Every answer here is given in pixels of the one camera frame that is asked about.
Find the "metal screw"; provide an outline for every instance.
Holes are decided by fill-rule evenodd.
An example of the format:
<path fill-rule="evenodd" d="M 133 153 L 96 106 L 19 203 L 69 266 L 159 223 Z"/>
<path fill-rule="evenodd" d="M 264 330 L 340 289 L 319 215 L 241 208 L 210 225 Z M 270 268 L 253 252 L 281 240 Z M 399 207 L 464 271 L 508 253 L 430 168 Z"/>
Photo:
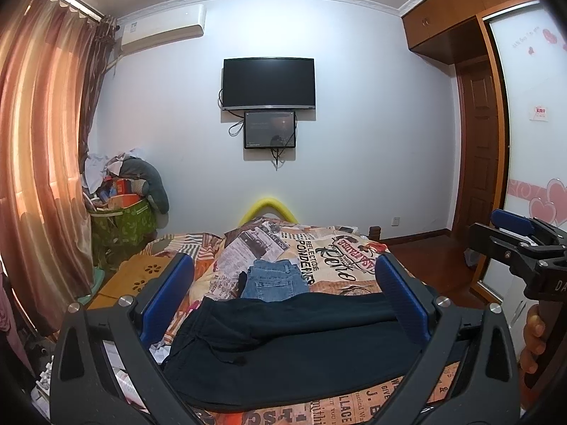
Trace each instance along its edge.
<path fill-rule="evenodd" d="M 490 308 L 490 311 L 492 313 L 496 313 L 496 314 L 502 313 L 502 307 L 498 304 L 490 304 L 488 308 Z"/>
<path fill-rule="evenodd" d="M 443 308 L 447 308 L 449 305 L 451 305 L 451 299 L 449 299 L 448 297 L 439 296 L 435 299 L 435 303 L 439 306 L 442 306 Z"/>
<path fill-rule="evenodd" d="M 132 296 L 122 296 L 118 299 L 118 305 L 120 306 L 130 306 L 134 302 L 134 298 Z"/>
<path fill-rule="evenodd" d="M 78 302 L 73 302 L 73 303 L 71 303 L 71 305 L 69 305 L 69 306 L 67 307 L 67 311 L 68 311 L 69 313 L 76 313 L 76 312 L 78 312 L 79 310 L 80 310 L 80 303 L 78 303 Z"/>

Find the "yellow arch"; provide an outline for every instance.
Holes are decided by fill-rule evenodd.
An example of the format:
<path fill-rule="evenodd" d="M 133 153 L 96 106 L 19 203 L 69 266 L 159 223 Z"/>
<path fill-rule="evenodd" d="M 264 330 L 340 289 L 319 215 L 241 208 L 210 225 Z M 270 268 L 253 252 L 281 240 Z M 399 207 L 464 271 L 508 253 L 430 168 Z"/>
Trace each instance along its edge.
<path fill-rule="evenodd" d="M 287 209 L 281 201 L 278 201 L 275 198 L 262 198 L 258 200 L 256 203 L 252 205 L 252 207 L 248 210 L 242 220 L 240 220 L 240 225 L 246 224 L 246 222 L 251 221 L 254 216 L 265 207 L 270 207 L 275 209 L 281 216 L 287 220 L 288 222 L 292 222 L 293 224 L 298 224 L 297 219 L 291 213 L 289 209 Z"/>

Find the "paw print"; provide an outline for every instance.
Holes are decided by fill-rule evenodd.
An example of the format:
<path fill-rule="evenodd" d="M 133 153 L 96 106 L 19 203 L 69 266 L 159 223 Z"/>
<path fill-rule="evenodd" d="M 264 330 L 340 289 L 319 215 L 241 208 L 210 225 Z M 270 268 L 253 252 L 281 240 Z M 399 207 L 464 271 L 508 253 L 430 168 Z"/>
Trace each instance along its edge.
<path fill-rule="evenodd" d="M 153 265 L 148 265 L 146 267 L 146 271 L 148 272 L 149 275 L 151 275 L 152 273 L 159 273 L 162 270 L 161 265 L 157 265 L 156 263 Z"/>
<path fill-rule="evenodd" d="M 134 287 L 132 288 L 132 291 L 140 292 L 142 290 L 142 288 L 144 287 L 145 283 L 146 283 L 145 280 L 141 280 L 139 283 L 135 282 Z"/>

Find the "pink cloth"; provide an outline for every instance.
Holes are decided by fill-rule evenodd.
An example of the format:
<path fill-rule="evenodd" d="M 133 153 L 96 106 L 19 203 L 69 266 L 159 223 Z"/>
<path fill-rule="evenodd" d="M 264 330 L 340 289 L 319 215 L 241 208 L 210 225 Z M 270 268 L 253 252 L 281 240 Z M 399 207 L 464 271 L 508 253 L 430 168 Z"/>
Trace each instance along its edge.
<path fill-rule="evenodd" d="M 12 347 L 13 352 L 18 355 L 22 363 L 24 363 L 24 365 L 33 374 L 33 369 L 29 363 L 28 355 L 26 354 L 24 345 L 22 345 L 22 341 L 16 331 L 16 322 L 13 319 L 12 306 L 10 305 L 10 301 L 8 300 L 4 287 L 2 286 L 3 278 L 4 270 L 2 269 L 2 265 L 0 265 L 0 331 L 7 333 L 6 339 L 8 340 L 10 347 Z"/>

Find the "blue pad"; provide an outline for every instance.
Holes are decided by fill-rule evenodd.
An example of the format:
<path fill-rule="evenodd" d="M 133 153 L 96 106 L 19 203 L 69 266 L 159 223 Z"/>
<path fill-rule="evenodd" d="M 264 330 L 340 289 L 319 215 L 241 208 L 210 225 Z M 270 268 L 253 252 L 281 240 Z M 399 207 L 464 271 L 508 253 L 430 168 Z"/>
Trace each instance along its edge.
<path fill-rule="evenodd" d="M 529 236 L 535 233 L 534 225 L 529 219 L 501 209 L 494 210 L 491 221 L 495 227 L 503 228 L 521 236 Z"/>
<path fill-rule="evenodd" d="M 149 349 L 152 343 L 162 340 L 189 286 L 193 283 L 194 274 L 193 260 L 191 256 L 184 254 L 144 311 L 140 341 L 145 348 Z"/>
<path fill-rule="evenodd" d="M 407 337 L 413 343 L 425 347 L 431 339 L 429 317 L 419 300 L 386 255 L 381 255 L 376 259 L 374 271 L 376 281 L 392 305 L 396 318 L 404 328 Z"/>

